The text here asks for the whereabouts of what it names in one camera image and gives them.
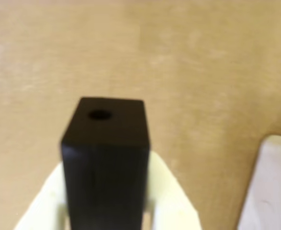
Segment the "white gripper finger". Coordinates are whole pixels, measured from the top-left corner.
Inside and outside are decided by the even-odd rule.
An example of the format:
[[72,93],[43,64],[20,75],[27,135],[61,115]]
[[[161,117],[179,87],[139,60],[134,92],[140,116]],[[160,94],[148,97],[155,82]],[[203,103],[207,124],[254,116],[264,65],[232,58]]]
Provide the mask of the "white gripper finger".
[[63,230],[67,215],[66,185],[63,164],[48,176],[15,230]]
[[152,230],[199,230],[197,210],[164,160],[151,151],[145,211],[151,215]]

